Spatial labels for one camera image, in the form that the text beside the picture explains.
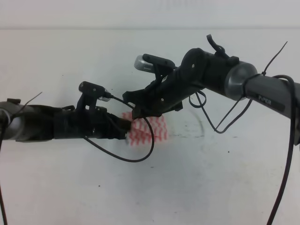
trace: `gray metal tube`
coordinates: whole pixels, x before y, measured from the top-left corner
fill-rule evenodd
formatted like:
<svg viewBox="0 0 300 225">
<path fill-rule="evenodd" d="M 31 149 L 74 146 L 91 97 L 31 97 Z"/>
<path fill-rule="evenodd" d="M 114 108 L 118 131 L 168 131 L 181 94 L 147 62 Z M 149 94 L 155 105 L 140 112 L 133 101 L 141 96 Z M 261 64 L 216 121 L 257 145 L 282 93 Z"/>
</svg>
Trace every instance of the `gray metal tube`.
<svg viewBox="0 0 300 225">
<path fill-rule="evenodd" d="M 300 84 L 295 83 L 297 108 L 300 106 Z M 246 97 L 276 112 L 291 117 L 291 95 L 285 80 L 259 75 L 250 79 L 245 86 Z"/>
</svg>

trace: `black plastic bracket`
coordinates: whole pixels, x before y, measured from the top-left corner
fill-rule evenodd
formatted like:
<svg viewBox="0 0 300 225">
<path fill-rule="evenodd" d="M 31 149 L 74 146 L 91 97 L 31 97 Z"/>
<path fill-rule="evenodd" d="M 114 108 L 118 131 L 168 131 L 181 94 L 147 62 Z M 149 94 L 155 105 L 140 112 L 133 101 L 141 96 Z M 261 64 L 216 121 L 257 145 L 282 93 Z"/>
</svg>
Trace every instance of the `black plastic bracket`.
<svg viewBox="0 0 300 225">
<path fill-rule="evenodd" d="M 89 106 L 90 112 L 96 110 L 97 100 L 105 96 L 105 88 L 90 82 L 82 82 L 79 85 L 79 91 L 82 93 L 78 100 L 76 110 L 84 111 Z"/>
</svg>

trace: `red and white pattern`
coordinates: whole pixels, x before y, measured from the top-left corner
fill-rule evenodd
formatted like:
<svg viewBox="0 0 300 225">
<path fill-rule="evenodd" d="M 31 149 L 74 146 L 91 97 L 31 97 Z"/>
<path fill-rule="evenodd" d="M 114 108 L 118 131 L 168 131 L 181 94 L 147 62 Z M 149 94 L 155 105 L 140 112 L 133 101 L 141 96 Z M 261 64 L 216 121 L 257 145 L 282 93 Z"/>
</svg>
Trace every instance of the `red and white pattern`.
<svg viewBox="0 0 300 225">
<path fill-rule="evenodd" d="M 131 112 L 122 113 L 122 118 L 133 121 Z M 165 118 L 160 116 L 147 117 L 147 119 L 152 126 L 154 141 L 157 143 L 167 140 L 169 136 Z M 132 122 L 131 130 L 127 133 L 127 140 L 131 146 L 152 142 L 150 129 L 144 119 L 136 119 Z"/>
</svg>

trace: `black mount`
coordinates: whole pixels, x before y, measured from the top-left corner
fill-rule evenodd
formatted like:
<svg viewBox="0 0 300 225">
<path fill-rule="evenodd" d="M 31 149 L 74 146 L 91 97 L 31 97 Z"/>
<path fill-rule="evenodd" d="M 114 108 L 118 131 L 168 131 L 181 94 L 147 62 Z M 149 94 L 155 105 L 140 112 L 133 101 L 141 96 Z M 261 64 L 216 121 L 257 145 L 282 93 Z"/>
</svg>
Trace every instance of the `black mount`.
<svg viewBox="0 0 300 225">
<path fill-rule="evenodd" d="M 171 60 L 163 59 L 154 55 L 144 54 L 142 59 L 153 65 L 155 80 L 152 81 L 145 89 L 137 91 L 126 91 L 123 94 L 125 102 L 131 102 L 135 104 L 135 108 L 132 110 L 132 118 L 143 118 L 149 116 L 159 117 L 166 112 L 154 112 L 147 107 L 148 103 L 153 100 L 153 92 L 155 89 L 171 74 L 176 66 Z M 169 111 L 179 111 L 183 108 L 182 102 L 177 104 Z"/>
</svg>

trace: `white background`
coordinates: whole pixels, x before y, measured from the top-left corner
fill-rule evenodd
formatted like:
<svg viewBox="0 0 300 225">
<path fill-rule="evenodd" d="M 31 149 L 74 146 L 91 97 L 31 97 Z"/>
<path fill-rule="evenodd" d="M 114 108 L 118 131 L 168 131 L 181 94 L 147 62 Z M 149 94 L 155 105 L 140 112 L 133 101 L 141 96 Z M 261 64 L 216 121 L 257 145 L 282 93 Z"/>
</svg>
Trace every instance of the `white background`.
<svg viewBox="0 0 300 225">
<path fill-rule="evenodd" d="M 76 105 L 84 80 L 121 97 L 154 79 L 134 69 L 137 55 L 180 65 L 191 48 L 212 51 L 209 33 L 258 71 L 288 40 L 268 75 L 300 82 L 299 6 L 293 0 L 0 0 L 0 99 L 24 103 L 42 91 L 33 104 Z M 234 102 L 205 93 L 217 124 Z M 114 101 L 98 105 L 116 115 L 128 111 Z M 9 224 L 266 224 L 284 171 L 289 120 L 253 103 L 218 135 L 186 100 L 182 111 L 165 116 L 170 140 L 138 164 L 118 161 L 84 140 L 5 141 L 0 181 Z M 129 158 L 149 147 L 96 141 Z M 274 224 L 299 224 L 299 177 L 297 147 Z"/>
<path fill-rule="evenodd" d="M 0 27 L 299 27 L 297 0 L 0 0 Z"/>
</svg>

